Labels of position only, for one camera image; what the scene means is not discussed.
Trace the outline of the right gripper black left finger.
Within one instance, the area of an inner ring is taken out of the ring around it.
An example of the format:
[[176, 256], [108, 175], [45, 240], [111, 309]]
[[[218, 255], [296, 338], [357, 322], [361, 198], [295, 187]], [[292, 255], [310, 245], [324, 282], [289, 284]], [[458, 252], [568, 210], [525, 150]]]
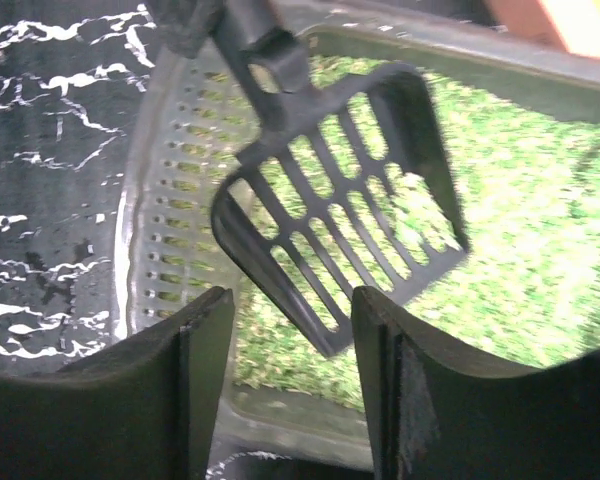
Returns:
[[0, 479], [201, 479], [234, 319], [214, 287], [62, 369], [0, 374]]

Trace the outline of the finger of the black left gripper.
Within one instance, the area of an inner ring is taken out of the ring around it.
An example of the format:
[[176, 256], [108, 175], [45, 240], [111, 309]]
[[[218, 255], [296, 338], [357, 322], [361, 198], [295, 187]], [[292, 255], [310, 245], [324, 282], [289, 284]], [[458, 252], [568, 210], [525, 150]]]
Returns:
[[155, 0], [154, 23], [172, 53], [196, 58], [224, 6], [223, 0]]

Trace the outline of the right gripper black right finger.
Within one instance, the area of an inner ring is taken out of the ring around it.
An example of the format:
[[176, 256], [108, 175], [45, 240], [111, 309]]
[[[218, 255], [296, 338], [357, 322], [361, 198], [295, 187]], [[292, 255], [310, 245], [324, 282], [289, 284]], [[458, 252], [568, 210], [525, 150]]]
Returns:
[[523, 365], [371, 287], [351, 322], [376, 478], [600, 479], [600, 349]]

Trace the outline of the black slotted litter scoop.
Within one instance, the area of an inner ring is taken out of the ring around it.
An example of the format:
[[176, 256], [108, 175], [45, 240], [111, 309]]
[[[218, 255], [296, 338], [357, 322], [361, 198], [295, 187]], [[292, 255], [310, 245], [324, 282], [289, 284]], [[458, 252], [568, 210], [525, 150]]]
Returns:
[[[319, 220], [365, 284], [373, 277], [330, 214], [341, 207], [365, 249], [389, 279], [388, 295], [404, 304], [456, 267], [468, 254], [461, 208], [425, 80], [403, 62], [367, 75], [347, 75], [319, 89], [310, 78], [307, 46], [287, 30], [269, 1], [228, 1], [213, 41], [260, 123], [260, 136], [238, 155], [211, 206], [213, 235], [234, 263], [325, 357], [353, 340], [349, 317], [293, 244], [301, 235], [342, 292], [352, 285], [311, 224]], [[367, 181], [386, 168], [421, 177], [449, 222], [454, 244], [424, 242], [418, 262], [387, 221], [377, 219], [398, 257], [402, 277], [353, 209], [360, 194], [376, 210]]]

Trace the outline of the dark green litter box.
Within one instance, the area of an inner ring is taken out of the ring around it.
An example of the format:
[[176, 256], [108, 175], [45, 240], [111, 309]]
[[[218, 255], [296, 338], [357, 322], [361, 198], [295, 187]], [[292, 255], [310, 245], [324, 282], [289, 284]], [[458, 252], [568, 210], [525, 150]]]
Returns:
[[385, 477], [600, 478], [600, 349], [537, 368], [409, 313], [473, 252], [427, 67], [565, 119], [600, 119], [600, 61], [527, 62], [314, 26], [258, 63], [211, 40], [161, 50], [116, 226], [118, 336], [212, 287], [235, 327], [250, 280], [327, 359], [352, 352], [365, 412], [233, 383], [217, 430]]

